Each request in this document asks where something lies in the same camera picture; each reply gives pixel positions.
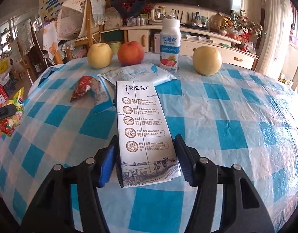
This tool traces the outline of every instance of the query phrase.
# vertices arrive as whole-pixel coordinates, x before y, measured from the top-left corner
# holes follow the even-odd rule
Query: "drawer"
[[[255,59],[244,53],[222,48],[222,62],[251,69]]]
[[[199,42],[181,40],[180,55],[193,56],[193,53],[194,53],[193,49],[199,48],[201,46],[208,46],[208,47],[216,48],[220,52],[220,54],[222,52],[221,47],[206,45],[206,44],[199,43]]]
[[[149,52],[149,30],[128,30],[128,41],[137,41],[145,52]]]

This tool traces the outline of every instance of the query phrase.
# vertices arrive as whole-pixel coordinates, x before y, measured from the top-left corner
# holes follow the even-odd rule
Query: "farm illustration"
[[[171,180],[178,176],[177,158],[142,163],[121,163],[124,186],[144,185],[151,182]]]

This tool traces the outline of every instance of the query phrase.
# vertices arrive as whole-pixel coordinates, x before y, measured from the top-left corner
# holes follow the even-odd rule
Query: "metal pin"
[[[61,166],[60,164],[57,164],[57,165],[55,165],[55,166],[53,167],[53,169],[54,169],[55,171],[59,171],[61,168],[62,168],[62,166]]]
[[[233,168],[234,168],[235,170],[240,170],[240,169],[242,169],[241,165],[239,165],[239,164],[234,164],[234,165],[233,165]]]
[[[95,159],[94,158],[88,158],[87,160],[86,160],[86,163],[87,164],[93,164],[95,162]]]
[[[208,158],[202,157],[202,158],[200,158],[200,162],[202,164],[207,164],[208,163]]]

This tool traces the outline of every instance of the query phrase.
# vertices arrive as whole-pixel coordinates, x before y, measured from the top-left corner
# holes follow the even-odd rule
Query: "red apple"
[[[145,51],[137,41],[122,44],[117,52],[117,58],[122,66],[140,64],[144,56]]]

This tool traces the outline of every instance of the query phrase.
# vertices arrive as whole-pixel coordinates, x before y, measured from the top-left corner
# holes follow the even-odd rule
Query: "orange flower print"
[[[49,48],[49,52],[50,52],[50,54],[55,55],[56,51],[57,51],[57,43],[53,42],[51,47]]]

